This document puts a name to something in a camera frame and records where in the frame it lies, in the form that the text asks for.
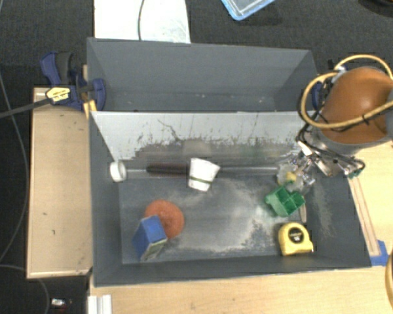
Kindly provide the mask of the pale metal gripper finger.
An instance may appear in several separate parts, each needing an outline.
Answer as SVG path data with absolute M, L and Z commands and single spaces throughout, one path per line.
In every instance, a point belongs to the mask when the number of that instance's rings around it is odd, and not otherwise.
M 303 172 L 300 176 L 300 192 L 308 192 L 313 184 L 316 182 L 316 179 L 313 178 L 313 176 L 310 173 L 305 173 Z
M 309 171 L 310 158 L 303 155 L 297 155 L 290 161 L 291 172 L 295 176 L 303 176 Z

